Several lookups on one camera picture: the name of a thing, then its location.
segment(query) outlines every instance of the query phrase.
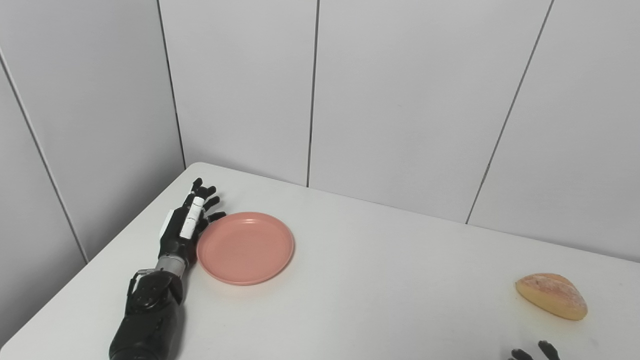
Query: robotic arm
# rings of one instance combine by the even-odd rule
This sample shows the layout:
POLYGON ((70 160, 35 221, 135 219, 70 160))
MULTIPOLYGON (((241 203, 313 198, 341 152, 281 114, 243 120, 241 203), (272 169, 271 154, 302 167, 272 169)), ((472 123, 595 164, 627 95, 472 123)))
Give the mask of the robotic arm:
POLYGON ((182 206, 170 213, 156 267, 138 270, 129 281, 125 316, 111 342, 110 360, 167 360, 184 298, 182 274, 196 261, 200 233, 226 215, 204 215, 220 202, 218 196, 206 201, 215 192, 215 186, 205 188, 198 178, 182 206))

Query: silver cylinder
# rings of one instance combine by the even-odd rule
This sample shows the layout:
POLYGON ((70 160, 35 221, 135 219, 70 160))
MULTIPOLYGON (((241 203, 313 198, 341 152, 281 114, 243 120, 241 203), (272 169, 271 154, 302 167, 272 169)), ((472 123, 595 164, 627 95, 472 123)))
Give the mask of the silver cylinder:
POLYGON ((156 265, 156 270, 163 270, 171 272, 178 277, 182 277, 184 274, 184 269, 186 268, 186 264, 184 260, 182 260, 178 256, 162 256, 158 259, 158 263, 156 265))

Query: bread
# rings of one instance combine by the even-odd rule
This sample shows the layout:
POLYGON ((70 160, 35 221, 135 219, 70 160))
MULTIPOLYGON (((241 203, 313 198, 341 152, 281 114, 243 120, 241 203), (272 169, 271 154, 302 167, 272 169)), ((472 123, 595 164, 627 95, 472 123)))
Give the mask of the bread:
POLYGON ((582 320, 587 304, 571 281, 557 274, 533 274, 516 282, 516 290, 533 304, 569 320, 582 320))

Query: white table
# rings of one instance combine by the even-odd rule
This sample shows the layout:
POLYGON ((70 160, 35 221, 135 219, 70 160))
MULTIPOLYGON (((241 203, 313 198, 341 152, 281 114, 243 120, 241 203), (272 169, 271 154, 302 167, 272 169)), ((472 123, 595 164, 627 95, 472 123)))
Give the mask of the white table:
POLYGON ((191 165, 0 351, 1 360, 107 359, 129 279, 153 267, 158 233, 191 182, 215 184, 228 213, 261 211, 296 239, 289 266, 254 286, 187 276, 178 359, 503 359, 551 341, 563 360, 637 359, 640 264, 191 165), (521 298, 535 272, 573 281, 581 322, 521 298))

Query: white wall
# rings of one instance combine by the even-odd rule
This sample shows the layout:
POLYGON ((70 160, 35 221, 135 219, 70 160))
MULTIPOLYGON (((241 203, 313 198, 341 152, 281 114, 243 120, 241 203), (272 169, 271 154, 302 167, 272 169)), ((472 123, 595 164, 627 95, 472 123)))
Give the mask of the white wall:
POLYGON ((84 261, 0 65, 0 347, 84 261))
POLYGON ((316 0, 160 0, 187 165, 307 181, 316 0))
POLYGON ((0 46, 92 258, 184 170, 157 4, 0 0, 0 46))
MULTIPOLYGON (((550 1, 319 4, 309 185, 466 221, 550 1)), ((316 2, 161 5, 187 163, 304 184, 316 2)), ((640 260, 637 13, 554 3, 471 224, 640 260)))
POLYGON ((554 3, 470 224, 640 261, 638 14, 554 3))
POLYGON ((322 0, 309 185, 466 221, 549 2, 322 0))

